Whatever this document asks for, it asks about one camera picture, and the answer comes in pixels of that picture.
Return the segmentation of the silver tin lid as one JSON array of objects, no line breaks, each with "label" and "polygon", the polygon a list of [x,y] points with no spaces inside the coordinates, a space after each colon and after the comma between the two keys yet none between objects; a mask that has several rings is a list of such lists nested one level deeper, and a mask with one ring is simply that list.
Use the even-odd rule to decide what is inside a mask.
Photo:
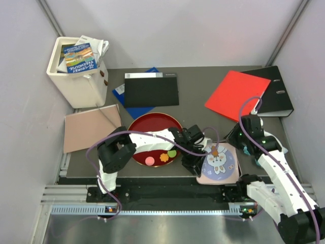
[{"label": "silver tin lid", "polygon": [[228,185],[239,180],[236,149],[228,143],[209,143],[201,176],[196,180],[201,185]]}]

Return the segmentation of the cookie tin with paper cups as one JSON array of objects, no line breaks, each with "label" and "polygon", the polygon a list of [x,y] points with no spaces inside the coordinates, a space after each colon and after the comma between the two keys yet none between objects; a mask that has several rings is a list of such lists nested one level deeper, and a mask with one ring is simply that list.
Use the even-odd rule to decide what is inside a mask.
[{"label": "cookie tin with paper cups", "polygon": [[240,161],[239,161],[238,158],[237,158],[237,164],[238,164],[239,177],[241,177],[242,176],[242,170],[241,170],[241,165],[240,165]]}]

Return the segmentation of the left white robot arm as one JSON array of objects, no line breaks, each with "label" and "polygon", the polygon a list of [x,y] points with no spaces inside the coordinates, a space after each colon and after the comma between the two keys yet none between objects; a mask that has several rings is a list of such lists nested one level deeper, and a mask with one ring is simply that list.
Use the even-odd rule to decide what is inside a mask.
[{"label": "left white robot arm", "polygon": [[175,149],[182,155],[182,166],[200,177],[203,161],[208,155],[205,147],[209,142],[197,125],[189,129],[171,127],[154,132],[128,131],[119,127],[96,146],[100,166],[97,195],[103,201],[111,201],[115,197],[118,172],[140,153]]}]

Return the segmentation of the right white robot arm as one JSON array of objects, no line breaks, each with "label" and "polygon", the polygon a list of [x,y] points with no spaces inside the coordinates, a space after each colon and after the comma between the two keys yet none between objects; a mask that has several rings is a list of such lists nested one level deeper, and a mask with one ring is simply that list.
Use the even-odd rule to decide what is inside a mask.
[{"label": "right white robot arm", "polygon": [[263,128],[257,115],[246,115],[225,137],[230,145],[254,157],[275,190],[257,175],[245,174],[237,184],[243,201],[257,202],[273,219],[285,243],[320,243],[324,240],[324,208],[302,187],[286,161],[287,149]]}]

